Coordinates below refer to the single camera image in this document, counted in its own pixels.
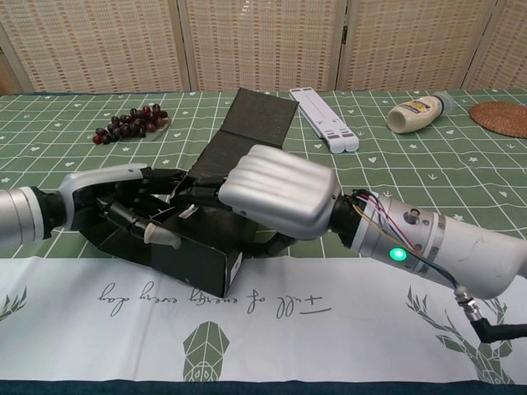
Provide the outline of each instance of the green tablecloth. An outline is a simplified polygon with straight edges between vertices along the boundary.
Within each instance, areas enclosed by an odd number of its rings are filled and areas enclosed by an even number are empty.
[[[457,106],[417,133],[397,135],[385,115],[397,103],[425,91],[335,91],[321,94],[359,136],[358,153],[332,155],[299,115],[284,150],[335,168],[345,192],[369,188],[460,221],[524,238],[527,235],[527,149],[521,139],[486,131],[468,116],[484,101],[527,103],[527,90],[451,91]],[[64,176],[130,162],[188,169],[219,129],[234,93],[0,96],[0,188],[56,189]],[[112,115],[160,103],[174,119],[158,141],[95,146],[94,131]],[[259,237],[270,234],[261,230]],[[353,256],[328,234],[300,242],[294,257]],[[54,230],[39,244],[3,249],[0,258],[104,257],[77,232]]]

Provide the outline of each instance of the bottle label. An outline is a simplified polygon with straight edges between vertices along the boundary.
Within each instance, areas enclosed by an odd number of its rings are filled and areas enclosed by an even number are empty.
[[[415,114],[421,114],[426,113],[430,110],[430,106],[426,103],[423,103],[419,100],[409,101],[408,103],[404,103],[403,105],[400,105],[401,107],[404,107],[405,109],[409,109]]]

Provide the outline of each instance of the woven wall panel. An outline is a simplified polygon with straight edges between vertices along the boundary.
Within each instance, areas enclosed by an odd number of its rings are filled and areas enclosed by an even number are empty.
[[[348,89],[459,88],[495,0],[352,0]]]
[[[527,1],[509,0],[490,34],[471,88],[527,87]]]
[[[35,91],[178,91],[166,1],[0,0]]]
[[[329,78],[336,67],[332,56],[340,50],[333,38],[343,28],[339,0],[182,2],[197,89],[334,89]]]

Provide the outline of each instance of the black box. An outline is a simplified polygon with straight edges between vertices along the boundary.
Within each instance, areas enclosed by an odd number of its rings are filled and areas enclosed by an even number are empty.
[[[186,179],[227,176],[256,144],[282,148],[297,105],[239,89],[222,126]],[[243,260],[243,246],[253,241],[257,224],[212,207],[200,207],[186,218],[180,213],[152,218],[182,237],[179,249],[143,244],[108,222],[82,233],[102,251],[150,266],[212,295],[226,296]]]

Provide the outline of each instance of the mayonnaise bottle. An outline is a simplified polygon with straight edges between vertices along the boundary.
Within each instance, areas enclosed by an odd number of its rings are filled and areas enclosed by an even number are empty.
[[[386,124],[393,132],[415,132],[430,124],[440,115],[448,114],[455,101],[445,91],[396,105],[386,116]]]

